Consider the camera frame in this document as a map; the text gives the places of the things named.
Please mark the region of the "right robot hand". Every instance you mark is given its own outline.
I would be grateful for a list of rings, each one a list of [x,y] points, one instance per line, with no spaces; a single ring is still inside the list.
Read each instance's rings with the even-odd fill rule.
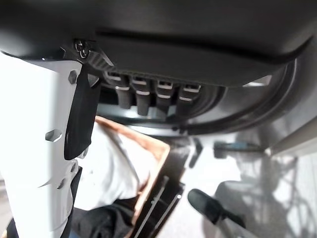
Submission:
[[[69,235],[95,115],[278,143],[317,115],[316,1],[1,1],[0,169],[20,238]]]

